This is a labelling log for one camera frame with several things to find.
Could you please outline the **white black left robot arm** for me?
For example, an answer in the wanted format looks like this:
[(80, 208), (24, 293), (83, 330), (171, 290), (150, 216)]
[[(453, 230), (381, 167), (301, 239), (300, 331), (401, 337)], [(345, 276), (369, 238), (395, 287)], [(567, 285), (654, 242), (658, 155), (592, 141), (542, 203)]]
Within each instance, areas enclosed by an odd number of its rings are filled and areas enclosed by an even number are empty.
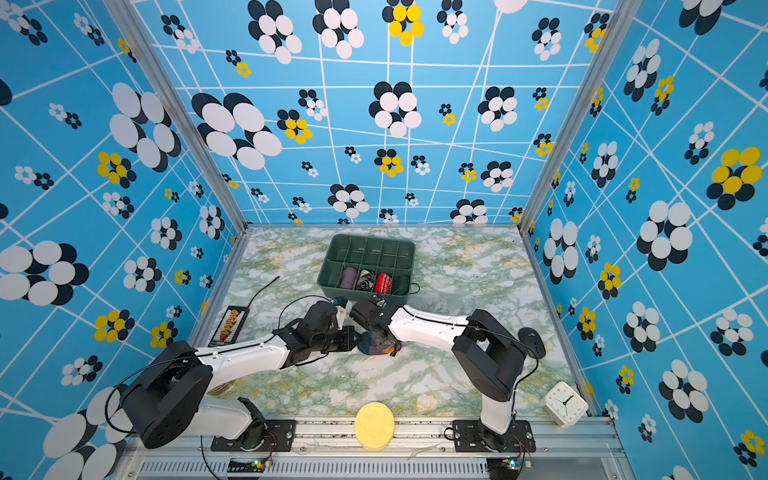
[(200, 349), (175, 343), (122, 391), (119, 407), (149, 449), (182, 436), (213, 436), (254, 450), (268, 436), (261, 411), (245, 397), (226, 401), (211, 391), (258, 372), (303, 366), (312, 354), (353, 350), (361, 336), (343, 323), (349, 306), (344, 298), (319, 300), (266, 340)]

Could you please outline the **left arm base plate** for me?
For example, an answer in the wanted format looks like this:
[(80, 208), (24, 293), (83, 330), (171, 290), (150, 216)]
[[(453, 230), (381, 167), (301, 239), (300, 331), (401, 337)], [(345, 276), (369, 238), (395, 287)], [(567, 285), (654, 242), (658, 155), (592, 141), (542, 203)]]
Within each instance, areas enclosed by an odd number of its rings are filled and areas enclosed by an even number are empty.
[(265, 420), (250, 427), (240, 437), (229, 440), (214, 437), (214, 452), (289, 452), (295, 438), (297, 422), (293, 419)]

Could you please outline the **purple teal sock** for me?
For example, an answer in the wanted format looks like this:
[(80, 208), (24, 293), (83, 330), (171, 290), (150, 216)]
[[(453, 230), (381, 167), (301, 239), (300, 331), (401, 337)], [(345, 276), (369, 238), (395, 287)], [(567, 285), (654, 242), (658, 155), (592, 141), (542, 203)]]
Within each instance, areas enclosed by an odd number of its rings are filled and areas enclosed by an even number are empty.
[(357, 349), (369, 356), (389, 355), (395, 356), (401, 349), (402, 342), (391, 332), (365, 332), (357, 346)]

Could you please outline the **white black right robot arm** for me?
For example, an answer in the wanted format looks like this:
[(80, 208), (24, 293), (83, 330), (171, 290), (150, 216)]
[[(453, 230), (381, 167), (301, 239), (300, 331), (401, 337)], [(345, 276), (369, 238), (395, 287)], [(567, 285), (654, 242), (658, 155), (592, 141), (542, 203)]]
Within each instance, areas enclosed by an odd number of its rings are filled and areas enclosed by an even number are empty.
[(411, 343), (451, 352), (481, 394), (481, 425), (496, 435), (509, 431), (528, 352), (489, 312), (446, 316), (362, 300), (350, 317), (370, 334), (376, 348), (392, 356)]

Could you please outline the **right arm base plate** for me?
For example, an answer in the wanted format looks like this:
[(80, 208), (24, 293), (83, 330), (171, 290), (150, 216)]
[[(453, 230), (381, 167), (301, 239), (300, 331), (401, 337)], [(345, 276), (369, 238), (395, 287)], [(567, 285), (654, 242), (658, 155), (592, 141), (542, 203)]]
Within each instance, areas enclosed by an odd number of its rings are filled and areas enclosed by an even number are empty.
[(479, 420), (454, 420), (451, 429), (455, 450), (460, 453), (522, 454), (537, 449), (531, 425), (525, 420), (514, 420), (503, 434)]

